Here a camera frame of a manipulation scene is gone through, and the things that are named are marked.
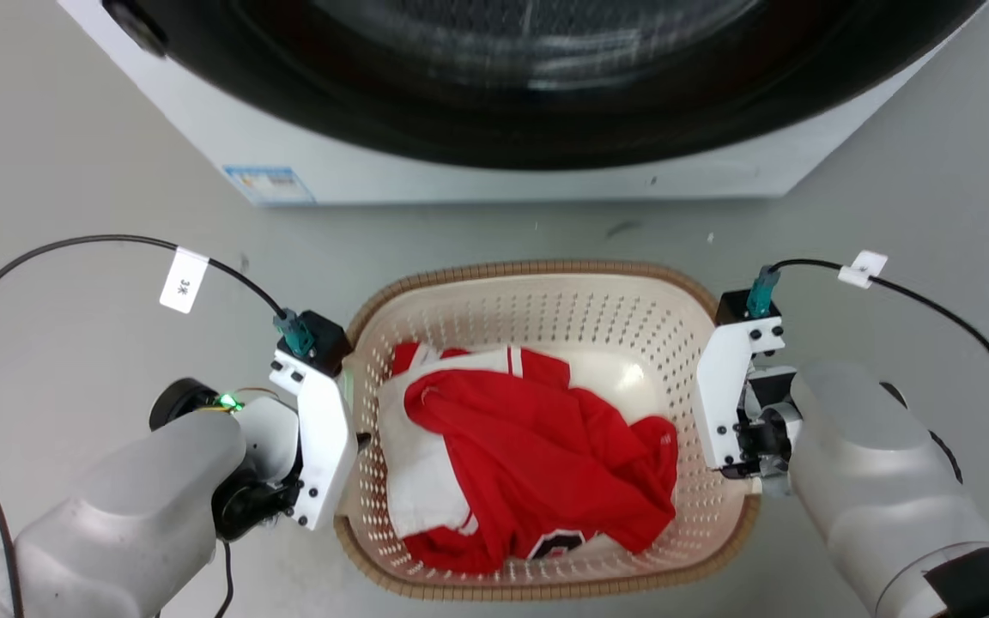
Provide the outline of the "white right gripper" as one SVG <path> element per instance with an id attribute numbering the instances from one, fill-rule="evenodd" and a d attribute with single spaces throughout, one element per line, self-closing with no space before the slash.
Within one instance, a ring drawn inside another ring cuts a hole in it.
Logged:
<path id="1" fill-rule="evenodd" d="M 794 406 L 793 367 L 757 368 L 758 355 L 785 347 L 781 317 L 719 325 L 702 350 L 692 411 L 702 457 L 726 480 L 752 492 L 792 495 L 792 454 L 802 416 Z"/>

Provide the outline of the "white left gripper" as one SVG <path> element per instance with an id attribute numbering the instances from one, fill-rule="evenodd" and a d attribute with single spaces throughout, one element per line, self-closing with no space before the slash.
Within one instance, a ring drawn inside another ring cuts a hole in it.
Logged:
<path id="1" fill-rule="evenodd" d="M 370 432 L 356 432 L 340 383 L 305 361 L 276 349 L 270 382 L 297 403 L 300 473 L 291 518 L 306 530 L 333 524 L 347 493 L 358 452 L 372 443 Z"/>

